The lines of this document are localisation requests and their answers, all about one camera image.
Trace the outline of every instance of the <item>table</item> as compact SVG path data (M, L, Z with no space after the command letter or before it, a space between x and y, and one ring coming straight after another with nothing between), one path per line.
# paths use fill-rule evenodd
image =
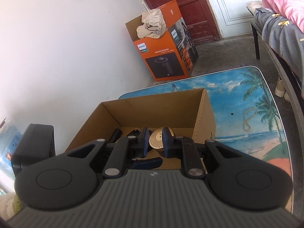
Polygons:
M207 90L215 139L285 170L292 167L284 126L261 71L247 66L126 93L119 99L196 88ZM286 209L292 211L292 198Z

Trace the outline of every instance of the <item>black metal bed leg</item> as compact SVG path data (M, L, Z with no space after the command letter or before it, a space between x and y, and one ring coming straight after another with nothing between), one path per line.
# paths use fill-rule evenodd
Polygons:
M254 38L255 55L256 55L256 58L259 60L260 59L260 50L259 50L259 42L257 40L257 32L253 25L251 25L251 27L252 27L253 38Z

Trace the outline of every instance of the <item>palm tree print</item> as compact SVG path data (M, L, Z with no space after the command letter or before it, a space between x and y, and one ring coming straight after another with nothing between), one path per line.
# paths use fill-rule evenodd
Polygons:
M248 73L240 73L244 77L246 77L246 80L243 80L240 82L240 85L249 85L250 87L245 91L243 95L243 101L245 101L251 94L256 91L259 87L261 87L264 91L264 94L268 98L267 94L267 86L266 83L260 73L260 71L257 68L249 68Z
M261 115L261 122L268 122L268 129L271 132L273 129L273 123L276 125L276 130L278 133L279 141L282 147L282 153L285 154L285 150L282 146L283 140L280 134L280 128L277 121L277 118L280 119L277 108L275 106L275 103L273 100L269 100L268 97L265 96L265 94L262 95L262 97L259 98L259 102L255 103L256 108L258 109L258 114Z

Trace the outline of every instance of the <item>open cardboard box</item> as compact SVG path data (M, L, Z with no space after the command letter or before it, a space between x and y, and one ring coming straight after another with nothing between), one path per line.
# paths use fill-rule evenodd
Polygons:
M109 140L116 128L122 136L135 128L147 127L151 131L167 126L174 135L187 136L197 143L214 139L215 121L204 88L181 92L154 94L100 103L77 133L67 151L90 141ZM152 149L148 158L160 157ZM179 159L163 158L159 169L179 169Z
M181 16L176 0L158 7L167 30L158 39L139 39L137 27L143 25L142 16L126 23L132 42L156 81L188 78L198 58L189 30Z

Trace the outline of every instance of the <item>gray blanket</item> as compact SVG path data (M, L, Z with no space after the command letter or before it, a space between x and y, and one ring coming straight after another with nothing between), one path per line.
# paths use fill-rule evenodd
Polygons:
M304 34L288 19L257 8L254 13L262 30L262 39L282 57L292 71L300 78L304 97Z

